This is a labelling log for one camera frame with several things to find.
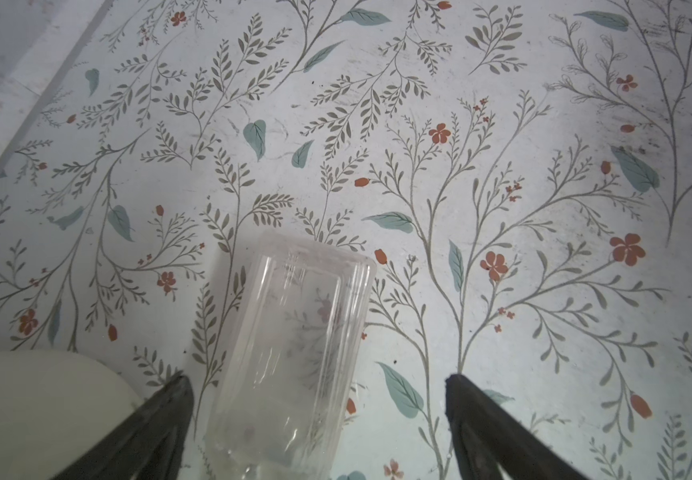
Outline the clear green-cap bottle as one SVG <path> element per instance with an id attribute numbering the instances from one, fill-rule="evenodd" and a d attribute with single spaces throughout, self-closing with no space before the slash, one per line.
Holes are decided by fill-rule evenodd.
<path id="1" fill-rule="evenodd" d="M 205 431 L 218 479 L 326 479 L 346 418 L 376 263 L 265 233 Z"/>

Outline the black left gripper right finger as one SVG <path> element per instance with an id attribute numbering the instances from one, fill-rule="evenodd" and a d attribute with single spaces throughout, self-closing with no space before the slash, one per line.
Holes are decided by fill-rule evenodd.
<path id="1" fill-rule="evenodd" d="M 446 416 L 463 479 L 584 477 L 466 376 L 448 377 L 445 387 Z"/>

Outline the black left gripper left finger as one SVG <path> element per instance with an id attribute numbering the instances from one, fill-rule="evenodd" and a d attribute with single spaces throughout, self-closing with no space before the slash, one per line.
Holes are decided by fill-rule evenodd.
<path id="1" fill-rule="evenodd" d="M 170 378 L 58 479 L 176 479 L 195 397 L 187 375 Z"/>

